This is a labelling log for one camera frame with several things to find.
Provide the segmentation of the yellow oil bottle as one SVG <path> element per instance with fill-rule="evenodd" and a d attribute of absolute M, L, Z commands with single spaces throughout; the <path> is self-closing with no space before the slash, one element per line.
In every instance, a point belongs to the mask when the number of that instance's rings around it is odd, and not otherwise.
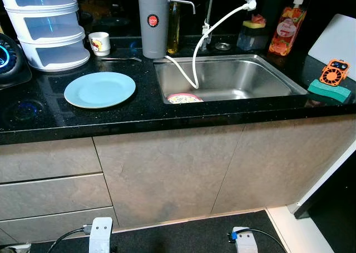
<path fill-rule="evenodd" d="M 169 2 L 169 27 L 167 33 L 167 54 L 176 54 L 180 43 L 180 4 Z"/>

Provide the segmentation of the chrome sink faucet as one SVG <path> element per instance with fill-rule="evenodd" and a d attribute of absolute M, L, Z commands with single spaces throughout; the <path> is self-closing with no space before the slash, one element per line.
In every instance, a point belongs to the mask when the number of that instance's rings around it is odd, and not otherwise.
<path fill-rule="evenodd" d="M 205 2 L 205 17 L 204 17 L 204 23 L 202 25 L 202 29 L 201 29 L 201 34 L 203 35 L 207 35 L 205 39 L 203 39 L 199 44 L 200 44 L 200 50 L 201 51 L 206 51 L 207 50 L 207 46 L 209 45 L 209 43 L 211 42 L 211 34 L 209 32 L 209 29 L 211 27 L 210 24 L 210 17 L 211 17 L 211 11 L 212 11 L 212 2 L 213 0 L 206 0 Z"/>

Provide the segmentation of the small white printed cup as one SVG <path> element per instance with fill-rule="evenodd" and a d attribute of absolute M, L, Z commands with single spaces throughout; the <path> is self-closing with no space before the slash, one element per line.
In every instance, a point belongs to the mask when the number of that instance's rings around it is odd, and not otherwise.
<path fill-rule="evenodd" d="M 92 51 L 97 56 L 107 56 L 110 54 L 110 35 L 107 32 L 94 32 L 87 35 Z"/>

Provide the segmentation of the silver fork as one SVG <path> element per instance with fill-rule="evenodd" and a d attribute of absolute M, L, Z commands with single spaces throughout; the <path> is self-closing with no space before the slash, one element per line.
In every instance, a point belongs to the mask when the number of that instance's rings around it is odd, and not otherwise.
<path fill-rule="evenodd" d="M 126 57 L 126 58 L 116 58 L 116 57 L 102 57 L 100 58 L 102 61 L 135 61 L 135 62 L 143 62 L 139 57 Z"/>

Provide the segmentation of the grey water filter canister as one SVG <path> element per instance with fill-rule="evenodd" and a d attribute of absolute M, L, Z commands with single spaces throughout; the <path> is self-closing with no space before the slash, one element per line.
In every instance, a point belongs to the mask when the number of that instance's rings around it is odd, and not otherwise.
<path fill-rule="evenodd" d="M 142 54 L 147 59 L 162 59 L 167 55 L 167 35 L 170 23 L 170 2 L 190 4 L 181 0 L 138 0 Z"/>

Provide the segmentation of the orange dish soap bottle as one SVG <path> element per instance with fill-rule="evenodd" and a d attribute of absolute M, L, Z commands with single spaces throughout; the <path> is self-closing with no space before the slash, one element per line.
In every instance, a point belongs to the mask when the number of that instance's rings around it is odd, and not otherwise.
<path fill-rule="evenodd" d="M 270 40 L 269 53 L 287 56 L 292 50 L 298 32 L 306 17 L 301 6 L 304 0 L 294 0 L 292 6 L 283 9 L 274 36 Z"/>

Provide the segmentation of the light blue floral plate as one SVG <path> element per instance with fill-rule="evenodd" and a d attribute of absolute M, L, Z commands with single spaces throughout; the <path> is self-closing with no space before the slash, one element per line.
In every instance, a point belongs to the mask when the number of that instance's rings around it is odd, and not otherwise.
<path fill-rule="evenodd" d="M 95 72 L 70 82 L 63 95 L 76 107 L 107 108 L 126 101 L 135 90 L 135 81 L 124 73 Z"/>

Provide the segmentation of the black sponge holder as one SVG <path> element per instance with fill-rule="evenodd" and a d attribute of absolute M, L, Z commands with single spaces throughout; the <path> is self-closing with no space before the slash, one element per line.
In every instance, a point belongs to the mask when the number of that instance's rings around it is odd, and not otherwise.
<path fill-rule="evenodd" d="M 268 41 L 269 36 L 265 27 L 249 29 L 242 25 L 236 46 L 245 51 L 264 49 Z"/>

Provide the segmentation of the beige cabinet door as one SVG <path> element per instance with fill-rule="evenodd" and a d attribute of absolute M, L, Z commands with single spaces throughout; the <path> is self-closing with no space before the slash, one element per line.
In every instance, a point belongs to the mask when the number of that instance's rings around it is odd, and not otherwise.
<path fill-rule="evenodd" d="M 120 227 L 208 215 L 243 130 L 233 125 L 93 138 Z"/>
<path fill-rule="evenodd" d="M 354 134 L 353 114 L 248 125 L 212 214 L 297 202 L 349 148 Z"/>

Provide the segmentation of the pink rimmed floral plate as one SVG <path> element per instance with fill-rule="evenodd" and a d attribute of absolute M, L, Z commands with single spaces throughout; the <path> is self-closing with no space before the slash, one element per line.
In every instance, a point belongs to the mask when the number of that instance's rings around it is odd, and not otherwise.
<path fill-rule="evenodd" d="M 176 93 L 175 95 L 169 95 L 167 101 L 171 104 L 203 102 L 201 98 L 191 95 L 190 93 Z"/>

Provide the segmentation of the green sponge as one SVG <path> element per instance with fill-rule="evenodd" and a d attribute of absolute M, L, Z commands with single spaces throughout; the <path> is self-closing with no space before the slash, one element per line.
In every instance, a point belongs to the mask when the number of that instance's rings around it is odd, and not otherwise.
<path fill-rule="evenodd" d="M 327 96 L 341 103 L 349 99 L 351 90 L 343 86 L 331 86 L 327 83 L 322 83 L 320 80 L 313 80 L 308 86 L 308 91 L 320 96 Z"/>

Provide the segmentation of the orange mini fan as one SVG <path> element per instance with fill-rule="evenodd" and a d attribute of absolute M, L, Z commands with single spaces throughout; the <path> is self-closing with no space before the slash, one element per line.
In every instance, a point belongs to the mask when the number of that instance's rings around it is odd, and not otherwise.
<path fill-rule="evenodd" d="M 342 59 L 332 59 L 323 68 L 319 76 L 319 81 L 330 86 L 338 86 L 343 80 L 348 78 L 350 64 Z"/>

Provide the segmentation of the stainless steel sink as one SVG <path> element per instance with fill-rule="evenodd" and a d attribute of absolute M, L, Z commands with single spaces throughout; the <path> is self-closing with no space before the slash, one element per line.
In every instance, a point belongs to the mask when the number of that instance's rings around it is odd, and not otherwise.
<path fill-rule="evenodd" d="M 190 93 L 205 102 L 305 95 L 307 91 L 256 54 L 196 57 L 194 88 L 180 69 L 193 78 L 191 57 L 156 59 L 153 65 L 165 103 L 169 95 Z"/>

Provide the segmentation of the beige drawer front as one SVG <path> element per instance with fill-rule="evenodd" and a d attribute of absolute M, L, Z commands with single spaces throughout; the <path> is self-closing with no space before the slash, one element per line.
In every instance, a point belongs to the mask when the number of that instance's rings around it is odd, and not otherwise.
<path fill-rule="evenodd" d="M 100 173 L 0 185 L 0 220 L 96 209 L 111 204 Z"/>
<path fill-rule="evenodd" d="M 91 138 L 0 146 L 0 183 L 101 172 Z"/>
<path fill-rule="evenodd" d="M 47 242 L 61 237 L 64 233 L 92 224 L 96 217 L 111 217 L 113 228 L 118 220 L 113 207 L 66 212 L 61 214 L 28 217 L 0 221 L 0 245 L 28 242 Z"/>

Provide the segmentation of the white tiered storage container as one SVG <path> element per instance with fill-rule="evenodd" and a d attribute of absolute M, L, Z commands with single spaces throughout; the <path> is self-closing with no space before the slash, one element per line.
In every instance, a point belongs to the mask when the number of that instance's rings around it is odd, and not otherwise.
<path fill-rule="evenodd" d="M 91 57 L 86 32 L 78 22 L 76 0 L 2 0 L 16 37 L 31 67 L 63 72 Z"/>

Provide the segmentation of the white cutting board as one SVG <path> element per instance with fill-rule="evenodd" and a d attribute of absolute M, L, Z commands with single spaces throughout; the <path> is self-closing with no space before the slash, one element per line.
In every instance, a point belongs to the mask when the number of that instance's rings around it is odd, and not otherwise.
<path fill-rule="evenodd" d="M 335 14 L 316 40 L 308 54 L 328 65 L 332 59 L 345 61 L 349 64 L 348 78 L 354 80 L 356 60 L 356 19 L 343 14 Z"/>

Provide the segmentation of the black floor mat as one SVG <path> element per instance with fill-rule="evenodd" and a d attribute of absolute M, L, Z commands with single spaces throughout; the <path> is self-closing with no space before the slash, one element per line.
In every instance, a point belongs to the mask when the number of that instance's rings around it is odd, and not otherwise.
<path fill-rule="evenodd" d="M 233 227 L 254 230 L 259 253 L 285 253 L 265 210 L 212 217 L 110 235 L 112 253 L 236 253 L 229 243 Z"/>

